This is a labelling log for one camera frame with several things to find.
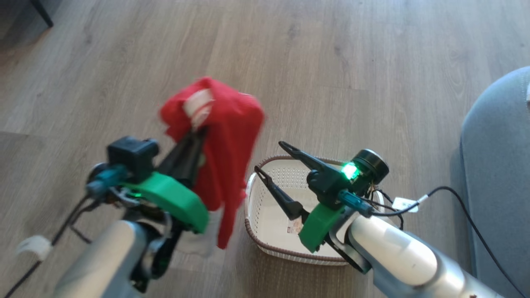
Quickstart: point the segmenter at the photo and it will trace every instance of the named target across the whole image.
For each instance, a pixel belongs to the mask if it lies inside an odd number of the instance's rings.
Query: white laundry basket
[[[321,160],[337,168],[344,164],[336,160]],[[290,156],[274,156],[261,162],[259,167],[307,211],[318,204],[316,195],[307,187],[309,169],[302,162]],[[298,237],[302,226],[300,218],[290,221],[255,173],[250,176],[246,189],[245,226],[252,240],[269,255],[315,265],[348,264],[327,244],[311,254]]]

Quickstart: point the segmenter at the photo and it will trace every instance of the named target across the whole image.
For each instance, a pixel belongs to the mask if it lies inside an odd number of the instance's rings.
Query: black furniture leg
[[[54,23],[51,21],[51,18],[46,12],[46,10],[44,9],[44,6],[42,6],[42,3],[40,3],[40,0],[30,0],[30,2],[33,5],[33,7],[35,7],[35,9],[40,14],[40,16],[44,19],[48,27],[53,27]]]

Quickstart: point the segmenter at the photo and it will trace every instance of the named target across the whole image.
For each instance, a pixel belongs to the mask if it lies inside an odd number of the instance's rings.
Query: red cloth
[[[190,129],[190,118],[182,105],[194,93],[209,89],[214,101],[208,118],[204,143],[206,164],[201,167],[193,191],[209,211],[224,205],[217,246],[226,248],[232,235],[237,208],[245,198],[245,172],[254,142],[264,120],[259,102],[211,78],[202,78],[170,98],[160,110],[169,125],[166,133],[178,142]]]

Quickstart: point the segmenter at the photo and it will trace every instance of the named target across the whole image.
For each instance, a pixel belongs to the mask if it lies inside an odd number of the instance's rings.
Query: basket rim
[[[322,157],[318,157],[318,156],[317,156],[317,158],[320,159],[321,161],[325,162],[325,163],[330,163],[330,164],[334,164],[334,165],[342,165],[342,164],[345,163],[344,161],[340,161],[340,160],[336,160],[336,159],[327,159],[327,158],[322,158]],[[292,156],[290,156],[290,155],[274,155],[274,156],[271,156],[269,158],[266,158],[266,159],[262,160],[258,164],[258,167],[261,168],[265,164],[267,164],[267,163],[269,163],[271,161],[275,161],[275,160],[294,160],[294,158]],[[313,260],[317,260],[317,261],[331,261],[331,262],[347,263],[347,261],[344,260],[342,257],[315,256],[315,255],[311,255],[309,253],[296,252],[296,251],[291,251],[291,250],[275,247],[275,246],[266,244],[263,241],[259,240],[258,237],[254,234],[254,232],[252,232],[252,228],[250,227],[249,200],[250,200],[250,196],[247,195],[245,197],[245,228],[246,228],[247,234],[250,236],[252,241],[254,241],[257,245],[259,245],[259,246],[261,246],[261,247],[263,247],[265,249],[268,249],[268,250],[271,250],[271,251],[274,251],[274,252],[278,252],[278,253],[283,253],[285,255],[289,255],[289,256],[293,256],[293,257],[299,257],[299,258],[304,258],[304,259],[313,259]]]

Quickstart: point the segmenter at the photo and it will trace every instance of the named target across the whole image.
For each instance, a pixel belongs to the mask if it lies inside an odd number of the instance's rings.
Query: blue connector
[[[359,214],[366,218],[370,218],[374,213],[374,208],[370,204],[347,190],[341,190],[338,198],[344,205],[359,212]]]
[[[87,193],[94,199],[102,198],[109,188],[117,186],[127,179],[127,168],[116,164],[96,175],[94,181],[86,185]]]

